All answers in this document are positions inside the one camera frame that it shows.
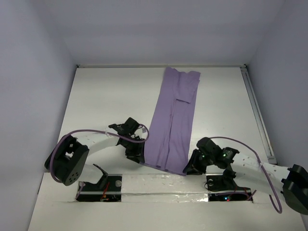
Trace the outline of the purple t shirt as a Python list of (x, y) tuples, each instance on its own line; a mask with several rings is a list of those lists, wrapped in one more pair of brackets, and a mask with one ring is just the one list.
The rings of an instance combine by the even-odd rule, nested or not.
[(145, 165), (182, 175), (188, 164), (200, 73), (167, 67), (144, 146)]

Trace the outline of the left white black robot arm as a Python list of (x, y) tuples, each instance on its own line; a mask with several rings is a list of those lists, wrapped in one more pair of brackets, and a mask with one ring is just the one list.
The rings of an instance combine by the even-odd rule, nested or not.
[(51, 177), (65, 186), (82, 182), (82, 189), (102, 191), (107, 187), (108, 174), (97, 164), (89, 165), (87, 158), (110, 147), (122, 146), (125, 157), (144, 163), (144, 146), (148, 128), (133, 118), (123, 124), (111, 124), (105, 130), (79, 129), (64, 135), (44, 163)]

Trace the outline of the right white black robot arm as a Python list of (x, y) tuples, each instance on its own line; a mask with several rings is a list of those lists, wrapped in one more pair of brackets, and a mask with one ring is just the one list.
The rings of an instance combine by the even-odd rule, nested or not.
[(278, 213), (282, 213), (281, 202), (302, 214), (308, 213), (308, 172), (300, 165), (282, 167), (265, 163), (258, 155), (249, 157), (240, 151), (220, 148), (213, 138), (204, 137), (197, 142), (196, 149), (183, 170), (185, 175), (203, 175), (208, 166), (217, 166), (223, 174), (207, 188), (227, 191), (249, 188), (266, 193)]

